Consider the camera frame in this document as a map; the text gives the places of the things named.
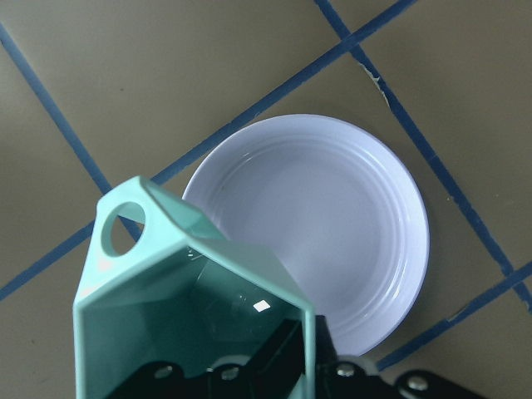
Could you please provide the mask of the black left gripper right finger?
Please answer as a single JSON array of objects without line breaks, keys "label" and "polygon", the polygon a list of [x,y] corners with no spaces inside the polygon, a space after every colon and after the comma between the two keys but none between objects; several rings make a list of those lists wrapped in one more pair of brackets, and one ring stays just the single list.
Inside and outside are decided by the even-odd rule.
[{"label": "black left gripper right finger", "polygon": [[402,373],[385,381],[364,357],[340,355],[325,316],[316,316],[316,398],[480,398],[481,395],[426,370]]}]

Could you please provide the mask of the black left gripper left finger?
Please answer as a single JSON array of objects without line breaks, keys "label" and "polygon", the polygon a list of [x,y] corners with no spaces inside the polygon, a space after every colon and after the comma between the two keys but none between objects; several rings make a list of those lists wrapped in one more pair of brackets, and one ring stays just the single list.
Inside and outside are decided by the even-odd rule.
[{"label": "black left gripper left finger", "polygon": [[303,375],[303,326],[283,320],[244,364],[227,362],[186,377],[172,362],[149,362],[127,377],[109,398],[287,398]]}]

